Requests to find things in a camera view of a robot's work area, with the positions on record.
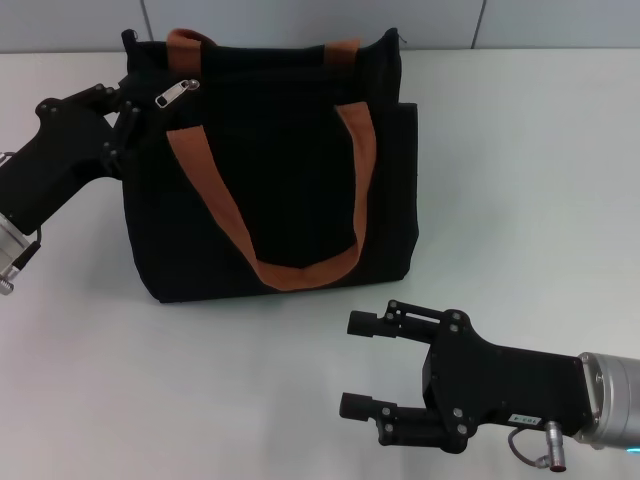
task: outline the brown handle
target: brown handle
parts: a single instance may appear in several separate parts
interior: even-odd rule
[[[186,28],[176,28],[167,36],[167,61],[169,70],[185,75],[197,75],[201,72],[200,45],[215,42],[201,33]]]
[[[358,263],[367,232],[367,196],[376,162],[376,136],[366,102],[336,107],[351,134],[355,165],[353,230],[356,242],[346,251],[305,268],[258,260],[238,205],[216,167],[202,126],[172,130],[167,137],[187,178],[204,200],[218,226],[247,259],[258,278],[281,291],[316,288],[333,283]]]
[[[201,33],[186,28],[176,28],[167,37],[167,59],[169,69],[185,75],[201,75],[202,61],[200,47],[202,43],[215,45],[215,42]],[[352,65],[360,48],[360,40],[331,42],[324,46],[324,63],[328,65]]]

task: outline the zipper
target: zipper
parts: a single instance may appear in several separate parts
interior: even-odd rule
[[[190,90],[197,90],[200,88],[200,82],[194,79],[191,80],[182,80],[181,82],[176,83],[173,87],[169,88],[164,93],[158,95],[156,97],[156,105],[160,108],[166,108],[174,102],[176,99],[180,98],[185,92]]]

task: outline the robotic hand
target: robotic hand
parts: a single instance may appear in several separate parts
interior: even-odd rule
[[[422,368],[426,409],[343,394],[340,416],[364,422],[373,418],[381,445],[462,453],[478,426],[494,423],[515,427],[508,442],[520,460],[553,472],[566,470],[563,435],[595,449],[640,452],[638,360],[499,347],[480,338],[464,312],[395,300],[382,318],[352,312],[347,333],[431,345]],[[530,460],[518,452],[513,437],[524,429],[546,432],[547,455]]]
[[[104,116],[120,113],[112,128]],[[84,185],[119,177],[119,159],[140,109],[96,85],[36,108],[40,130],[18,153],[0,154],[0,293],[40,248],[41,225]],[[37,232],[35,241],[26,236]]]

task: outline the white table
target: white table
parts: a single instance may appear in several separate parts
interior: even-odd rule
[[[399,283],[162,306],[133,265],[120,186],[97,181],[43,229],[0,298],[0,478],[541,479],[483,426],[460,456],[383,448],[343,391],[421,406],[426,350],[346,334],[396,298],[460,308],[486,339],[640,357],[640,51],[404,53],[420,113],[420,241]],[[122,54],[0,56],[0,150],[33,110]],[[544,453],[542,434],[521,450]],[[566,440],[564,479],[640,476]]]

